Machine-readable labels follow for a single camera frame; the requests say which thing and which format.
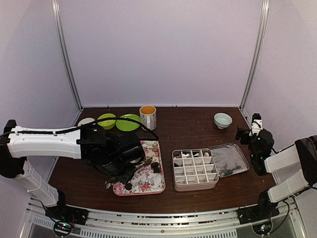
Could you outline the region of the metal serving tongs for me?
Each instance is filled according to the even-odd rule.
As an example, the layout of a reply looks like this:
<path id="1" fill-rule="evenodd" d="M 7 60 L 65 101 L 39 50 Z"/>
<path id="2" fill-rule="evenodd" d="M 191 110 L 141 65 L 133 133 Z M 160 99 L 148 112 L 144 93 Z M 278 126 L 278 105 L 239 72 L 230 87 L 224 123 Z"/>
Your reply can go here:
<path id="1" fill-rule="evenodd" d="M 153 158 L 145 159 L 145 161 L 142 164 L 137 165 L 136 169 L 137 171 L 143 167 L 148 166 L 152 162 Z M 109 189 L 111 186 L 113 186 L 116 182 L 118 182 L 117 179 L 111 178 L 109 181 L 105 182 L 105 189 Z"/>

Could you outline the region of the pink rabbit tin lid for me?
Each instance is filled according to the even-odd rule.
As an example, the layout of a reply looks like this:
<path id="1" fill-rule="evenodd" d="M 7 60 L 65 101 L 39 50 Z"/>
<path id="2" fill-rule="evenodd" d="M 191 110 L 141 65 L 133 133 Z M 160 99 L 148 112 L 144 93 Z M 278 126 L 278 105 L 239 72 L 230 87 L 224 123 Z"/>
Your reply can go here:
<path id="1" fill-rule="evenodd" d="M 217 174 L 220 178 L 247 172 L 250 165 L 236 143 L 227 143 L 210 148 Z"/>

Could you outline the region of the floral pink tray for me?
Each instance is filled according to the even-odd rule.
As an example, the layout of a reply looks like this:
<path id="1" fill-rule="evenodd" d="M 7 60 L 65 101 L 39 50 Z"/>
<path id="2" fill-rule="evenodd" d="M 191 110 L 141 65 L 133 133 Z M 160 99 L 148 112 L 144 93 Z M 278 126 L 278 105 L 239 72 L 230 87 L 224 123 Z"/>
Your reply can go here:
<path id="1" fill-rule="evenodd" d="M 158 141 L 142 141 L 145 159 L 128 184 L 117 182 L 112 190 L 117 196 L 159 194 L 165 190 L 165 179 Z"/>

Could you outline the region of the pink divided tin box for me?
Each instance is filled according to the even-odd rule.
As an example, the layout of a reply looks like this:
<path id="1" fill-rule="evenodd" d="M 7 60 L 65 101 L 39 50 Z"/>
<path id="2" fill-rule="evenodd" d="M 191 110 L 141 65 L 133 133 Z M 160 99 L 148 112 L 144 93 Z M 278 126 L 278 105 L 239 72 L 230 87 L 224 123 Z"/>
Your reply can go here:
<path id="1" fill-rule="evenodd" d="M 215 188 L 219 176 L 208 148 L 174 150 L 172 172 L 176 191 L 196 191 Z"/>

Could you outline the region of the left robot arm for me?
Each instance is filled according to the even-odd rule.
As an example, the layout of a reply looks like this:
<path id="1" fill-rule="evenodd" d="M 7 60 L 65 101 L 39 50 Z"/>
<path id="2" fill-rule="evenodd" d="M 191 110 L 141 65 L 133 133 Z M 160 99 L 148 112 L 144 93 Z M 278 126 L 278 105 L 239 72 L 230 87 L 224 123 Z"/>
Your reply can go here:
<path id="1" fill-rule="evenodd" d="M 107 135 L 95 122 L 67 129 L 23 128 L 9 120 L 0 136 L 0 174 L 15 179 L 60 220 L 71 216 L 65 195 L 44 182 L 28 162 L 29 156 L 57 156 L 88 161 L 115 181 L 128 183 L 145 152 L 135 134 Z"/>

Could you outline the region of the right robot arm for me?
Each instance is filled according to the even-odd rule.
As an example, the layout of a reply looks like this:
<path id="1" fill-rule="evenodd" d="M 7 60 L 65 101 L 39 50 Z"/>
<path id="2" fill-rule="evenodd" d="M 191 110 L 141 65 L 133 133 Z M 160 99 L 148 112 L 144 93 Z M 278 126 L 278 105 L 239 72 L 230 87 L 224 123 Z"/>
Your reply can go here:
<path id="1" fill-rule="evenodd" d="M 315 135 L 296 140 L 288 148 L 271 155 L 274 139 L 268 130 L 255 122 L 252 129 L 237 127 L 235 139 L 247 145 L 252 166 L 259 176 L 272 174 L 281 169 L 300 164 L 300 168 L 282 183 L 260 193 L 258 203 L 240 210 L 243 218 L 266 219 L 273 215 L 280 201 L 317 183 L 317 137 Z"/>

